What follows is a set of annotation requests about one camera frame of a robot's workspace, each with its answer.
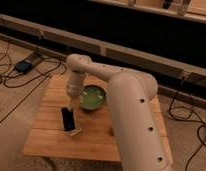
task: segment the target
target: table leg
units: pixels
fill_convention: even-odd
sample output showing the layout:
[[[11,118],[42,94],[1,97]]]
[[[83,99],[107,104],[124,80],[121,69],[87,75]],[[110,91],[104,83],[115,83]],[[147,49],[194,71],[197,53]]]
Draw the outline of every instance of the table leg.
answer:
[[[50,157],[42,157],[42,159],[52,168],[52,171],[57,171],[57,167]]]

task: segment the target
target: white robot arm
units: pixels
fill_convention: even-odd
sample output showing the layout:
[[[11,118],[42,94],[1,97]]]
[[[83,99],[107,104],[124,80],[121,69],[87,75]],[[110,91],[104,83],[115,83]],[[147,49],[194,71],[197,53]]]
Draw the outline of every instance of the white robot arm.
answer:
[[[124,171],[172,170],[149,106],[158,89],[153,76],[76,54],[68,56],[67,67],[70,97],[81,95],[86,73],[108,82],[108,109]]]

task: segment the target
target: black cable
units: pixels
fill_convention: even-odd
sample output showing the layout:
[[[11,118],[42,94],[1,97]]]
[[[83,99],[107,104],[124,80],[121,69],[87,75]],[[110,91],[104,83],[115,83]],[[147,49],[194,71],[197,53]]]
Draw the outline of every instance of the black cable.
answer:
[[[43,60],[44,60],[45,62],[50,62],[50,63],[54,63],[54,64],[57,64],[57,63],[59,62],[59,61],[50,61],[50,60],[48,60],[48,59],[55,59],[55,60],[58,60],[58,58],[55,58],[55,57],[43,58]],[[61,65],[63,66],[64,70],[63,70],[63,72],[61,72],[60,74],[63,75],[63,74],[66,73],[66,71],[67,71],[67,67],[66,67],[66,65],[65,65],[64,63],[61,63]],[[35,70],[36,70],[39,74],[44,75],[44,73],[41,72],[38,68],[35,68]]]
[[[20,102],[10,111],[8,112],[1,120],[0,125],[50,76],[48,74],[41,82],[39,82]]]
[[[193,83],[197,83],[199,81],[202,81],[206,79],[206,76],[204,78],[201,78],[201,79],[198,79],[196,81],[194,81]],[[201,148],[204,146],[206,147],[206,122],[203,121],[203,119],[200,117],[200,115],[194,111],[194,106],[195,105],[195,102],[194,102],[194,99],[192,98],[192,94],[191,92],[189,92],[189,99],[191,101],[191,104],[192,104],[192,108],[188,108],[186,106],[177,106],[177,107],[173,107],[173,104],[174,104],[174,101],[176,100],[177,96],[179,95],[179,92],[184,84],[184,81],[185,79],[182,79],[181,81],[181,84],[179,86],[179,88],[177,89],[176,93],[174,94],[173,98],[172,98],[172,101],[170,103],[170,106],[169,106],[169,109],[168,109],[168,114],[169,116],[175,120],[175,121],[181,121],[181,122],[190,122],[190,123],[198,123],[198,124],[201,124],[198,129],[197,129],[197,137],[200,141],[200,145],[197,147],[197,149],[195,150],[195,152],[191,155],[191,157],[188,159],[187,163],[186,163],[186,166],[185,166],[185,171],[188,170],[188,166],[190,164],[190,162],[192,161],[192,159],[197,155],[197,153],[201,150]],[[187,116],[187,117],[181,117],[181,116],[178,116],[178,115],[175,115],[172,113],[172,111],[174,109],[186,109],[190,112],[190,114]],[[195,115],[197,117],[198,120],[193,120],[193,119],[190,119],[193,115]],[[204,128],[204,131],[205,131],[205,136],[204,138],[202,139],[202,137],[200,136],[200,133],[201,133],[201,130]]]
[[[15,85],[15,86],[12,86],[12,85],[8,85],[8,84],[7,84],[7,82],[8,82],[9,80],[12,80],[12,79],[13,79],[13,78],[10,77],[10,75],[13,73],[13,71],[11,71],[11,72],[8,74],[8,76],[5,77],[5,79],[4,79],[4,81],[3,81],[3,85],[4,85],[5,87],[7,87],[7,88],[19,88],[19,87],[23,87],[23,86],[25,86],[25,85],[27,85],[27,84],[35,81],[36,79],[38,79],[38,78],[40,78],[40,77],[42,77],[42,76],[44,76],[44,75],[46,75],[46,74],[49,74],[49,73],[51,73],[52,71],[58,69],[58,68],[60,67],[60,65],[61,65],[61,60],[59,60],[59,63],[58,63],[58,65],[57,65],[56,67],[54,67],[54,68],[52,68],[52,69],[44,72],[43,74],[40,74],[40,75],[32,78],[31,80],[29,80],[29,81],[27,81],[27,82],[25,82],[25,83],[23,83],[23,84]]]

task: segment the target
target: power strip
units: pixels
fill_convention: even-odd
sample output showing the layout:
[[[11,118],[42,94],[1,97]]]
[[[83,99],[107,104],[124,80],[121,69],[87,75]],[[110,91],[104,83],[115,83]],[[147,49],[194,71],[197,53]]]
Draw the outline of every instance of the power strip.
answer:
[[[22,74],[27,74],[29,71],[31,71],[34,67],[40,64],[42,61],[43,61],[42,55],[37,52],[34,52],[30,54],[26,59],[18,62],[14,66],[14,70]]]

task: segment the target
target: circular screw hole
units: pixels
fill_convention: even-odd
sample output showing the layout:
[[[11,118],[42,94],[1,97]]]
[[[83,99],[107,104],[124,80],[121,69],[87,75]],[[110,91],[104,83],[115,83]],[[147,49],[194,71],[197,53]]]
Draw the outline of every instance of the circular screw hole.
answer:
[[[140,99],[140,103],[145,103],[145,99]]]
[[[153,128],[153,127],[149,127],[148,130],[149,130],[149,131],[153,131],[154,128]]]
[[[158,160],[158,162],[161,162],[162,161],[162,157],[159,157],[157,160]]]

